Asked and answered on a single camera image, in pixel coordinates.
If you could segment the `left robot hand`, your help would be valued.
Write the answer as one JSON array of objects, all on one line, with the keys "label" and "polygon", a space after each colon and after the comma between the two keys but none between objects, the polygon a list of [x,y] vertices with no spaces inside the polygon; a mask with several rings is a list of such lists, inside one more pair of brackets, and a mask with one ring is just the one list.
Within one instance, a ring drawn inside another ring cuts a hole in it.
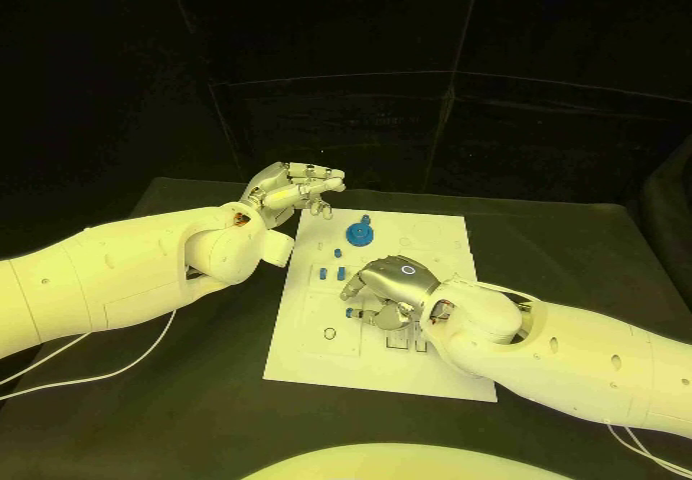
[{"label": "left robot hand", "polygon": [[278,227],[300,209],[330,220],[331,206],[321,194],[346,190],[344,177],[338,169],[275,162],[252,177],[239,202],[258,213],[268,229]]}]

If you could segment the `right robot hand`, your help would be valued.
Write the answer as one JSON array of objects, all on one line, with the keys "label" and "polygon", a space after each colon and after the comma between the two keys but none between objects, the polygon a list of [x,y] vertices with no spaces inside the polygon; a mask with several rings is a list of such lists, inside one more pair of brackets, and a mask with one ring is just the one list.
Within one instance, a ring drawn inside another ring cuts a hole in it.
[{"label": "right robot hand", "polygon": [[396,255],[370,261],[346,283],[340,299],[350,300],[367,288],[377,299],[379,311],[350,309],[349,317],[383,331],[408,328],[421,318],[429,295],[441,285],[428,268]]}]

